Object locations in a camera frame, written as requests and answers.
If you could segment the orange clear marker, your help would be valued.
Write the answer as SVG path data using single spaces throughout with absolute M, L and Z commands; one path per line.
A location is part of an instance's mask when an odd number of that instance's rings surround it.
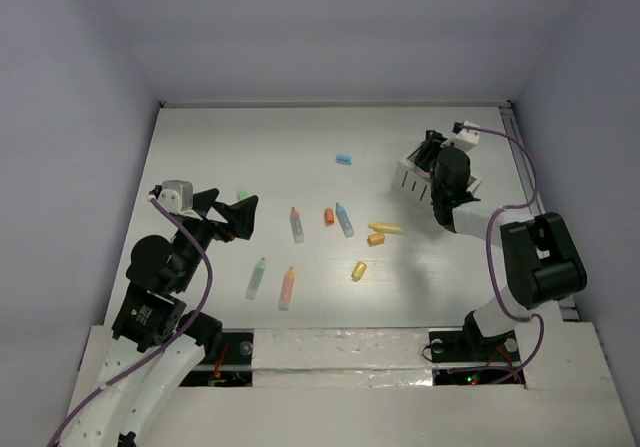
M 296 244 L 303 243 L 304 242 L 303 226 L 302 226 L 301 217 L 299 215 L 299 212 L 296 210 L 295 207 L 291 208 L 290 223 L 291 223 L 294 242 Z

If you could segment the blue marker cap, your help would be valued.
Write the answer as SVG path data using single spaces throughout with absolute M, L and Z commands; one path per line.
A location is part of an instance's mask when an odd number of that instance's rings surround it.
M 336 161 L 340 164 L 344 164 L 344 165 L 351 165 L 352 164 L 352 157 L 350 155 L 347 154 L 338 154 L 336 156 Z

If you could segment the blue pastel marker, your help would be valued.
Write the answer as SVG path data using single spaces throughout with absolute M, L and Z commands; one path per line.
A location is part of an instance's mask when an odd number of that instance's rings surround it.
M 342 229 L 345 237 L 346 238 L 353 237 L 354 236 L 354 228 L 353 228 L 353 225 L 351 223 L 351 220 L 350 220 L 350 218 L 348 216 L 348 213 L 347 213 L 345 207 L 342 204 L 337 203 L 335 212 L 336 212 L 337 219 L 339 221 L 339 224 L 341 226 L 341 229 Z

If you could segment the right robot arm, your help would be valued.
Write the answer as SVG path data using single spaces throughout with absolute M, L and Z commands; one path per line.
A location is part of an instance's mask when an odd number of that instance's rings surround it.
M 470 190 L 473 136 L 482 128 L 455 123 L 453 137 L 425 134 L 413 161 L 428 174 L 431 207 L 444 229 L 483 240 L 493 298 L 471 311 L 460 335 L 462 351 L 482 359 L 537 308 L 585 289 L 587 272 L 563 217 L 532 215 L 525 203 L 494 207 Z

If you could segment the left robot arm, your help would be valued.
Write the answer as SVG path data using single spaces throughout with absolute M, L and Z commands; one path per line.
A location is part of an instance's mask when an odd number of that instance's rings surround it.
M 67 414 L 50 445 L 144 445 L 185 377 L 219 355 L 222 324 L 203 311 L 214 283 L 206 250 L 213 241 L 250 239 L 259 198 L 228 205 L 218 196 L 216 188 L 194 192 L 181 180 L 148 193 L 177 231 L 170 239 L 148 235 L 132 248 L 129 284 L 95 387 Z

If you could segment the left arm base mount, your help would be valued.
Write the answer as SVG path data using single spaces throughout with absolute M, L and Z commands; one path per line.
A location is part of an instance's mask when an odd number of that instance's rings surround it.
M 182 380 L 181 387 L 251 387 L 253 330 L 224 331 L 213 357 L 207 357 Z

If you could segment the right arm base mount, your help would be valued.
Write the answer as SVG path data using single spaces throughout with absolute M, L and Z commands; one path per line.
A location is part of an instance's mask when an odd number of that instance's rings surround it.
M 515 331 L 485 338 L 471 314 L 461 329 L 430 332 L 421 356 L 436 386 L 526 384 Z

